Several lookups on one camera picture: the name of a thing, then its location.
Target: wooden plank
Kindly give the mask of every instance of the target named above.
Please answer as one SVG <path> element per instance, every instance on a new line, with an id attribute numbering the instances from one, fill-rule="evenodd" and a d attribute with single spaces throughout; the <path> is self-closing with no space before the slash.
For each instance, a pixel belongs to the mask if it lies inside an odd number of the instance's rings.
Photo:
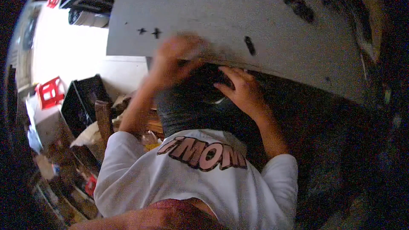
<path id="1" fill-rule="evenodd" d="M 98 122 L 99 132 L 101 133 L 102 140 L 104 141 L 105 149 L 108 143 L 109 137 L 114 134 L 114 127 L 111 120 L 111 103 L 101 100 L 95 101 L 95 116 Z"/>

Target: dark fabric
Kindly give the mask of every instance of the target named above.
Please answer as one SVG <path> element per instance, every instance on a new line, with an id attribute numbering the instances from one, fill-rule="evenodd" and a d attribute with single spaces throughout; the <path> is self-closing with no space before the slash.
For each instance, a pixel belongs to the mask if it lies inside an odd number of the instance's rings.
<path id="1" fill-rule="evenodd" d="M 217 67 L 205 64 L 191 78 L 158 94 L 157 111 L 165 137 L 192 129 L 228 131 L 247 146 L 247 159 L 262 168 L 267 160 L 260 131 L 247 114 L 213 87 L 215 82 L 231 86 Z"/>

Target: red object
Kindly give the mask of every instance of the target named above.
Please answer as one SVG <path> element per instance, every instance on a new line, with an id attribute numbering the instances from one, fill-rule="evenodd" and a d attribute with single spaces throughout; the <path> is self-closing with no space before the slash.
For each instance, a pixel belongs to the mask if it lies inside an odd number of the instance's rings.
<path id="1" fill-rule="evenodd" d="M 49 8 L 54 8 L 54 7 L 56 7 L 56 5 L 58 4 L 59 1 L 60 0 L 48 0 L 47 1 L 47 6 Z"/>
<path id="2" fill-rule="evenodd" d="M 40 108 L 42 110 L 59 105 L 61 100 L 64 99 L 64 94 L 60 94 L 58 89 L 60 81 L 60 77 L 56 77 L 49 80 L 45 84 L 37 85 L 36 92 L 38 94 L 38 100 L 40 101 Z"/>
<path id="3" fill-rule="evenodd" d="M 85 186 L 85 192 L 91 197 L 94 195 L 94 190 L 96 187 L 96 178 L 94 176 L 90 176 L 87 182 L 87 185 Z"/>

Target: person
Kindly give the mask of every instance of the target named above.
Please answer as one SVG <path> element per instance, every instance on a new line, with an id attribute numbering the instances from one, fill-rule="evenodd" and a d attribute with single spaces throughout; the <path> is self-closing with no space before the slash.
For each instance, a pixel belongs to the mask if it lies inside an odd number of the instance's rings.
<path id="1" fill-rule="evenodd" d="M 181 66 L 179 59 L 204 44 L 196 35 L 181 34 L 159 47 L 150 74 L 108 141 L 94 192 L 104 218 L 73 229 L 294 228 L 297 162 L 251 74 L 221 66 L 234 89 L 214 86 L 257 124 L 269 159 L 261 172 L 245 158 L 250 148 L 226 131 L 185 129 L 147 153 L 136 138 L 145 131 L 156 95 L 203 64 L 192 60 Z"/>

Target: red stool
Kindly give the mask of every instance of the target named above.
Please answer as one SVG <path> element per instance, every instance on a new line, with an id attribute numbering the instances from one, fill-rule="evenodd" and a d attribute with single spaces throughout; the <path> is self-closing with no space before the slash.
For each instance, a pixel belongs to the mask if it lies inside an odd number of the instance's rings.
<path id="1" fill-rule="evenodd" d="M 54 7 L 56 7 L 56 5 L 58 4 L 59 1 L 60 0 L 48 0 L 47 1 L 47 6 L 49 8 L 54 8 Z"/>
<path id="2" fill-rule="evenodd" d="M 37 84 L 36 92 L 42 110 L 58 105 L 64 99 L 64 94 L 59 92 L 60 81 L 60 77 L 56 77 L 45 84 Z"/>

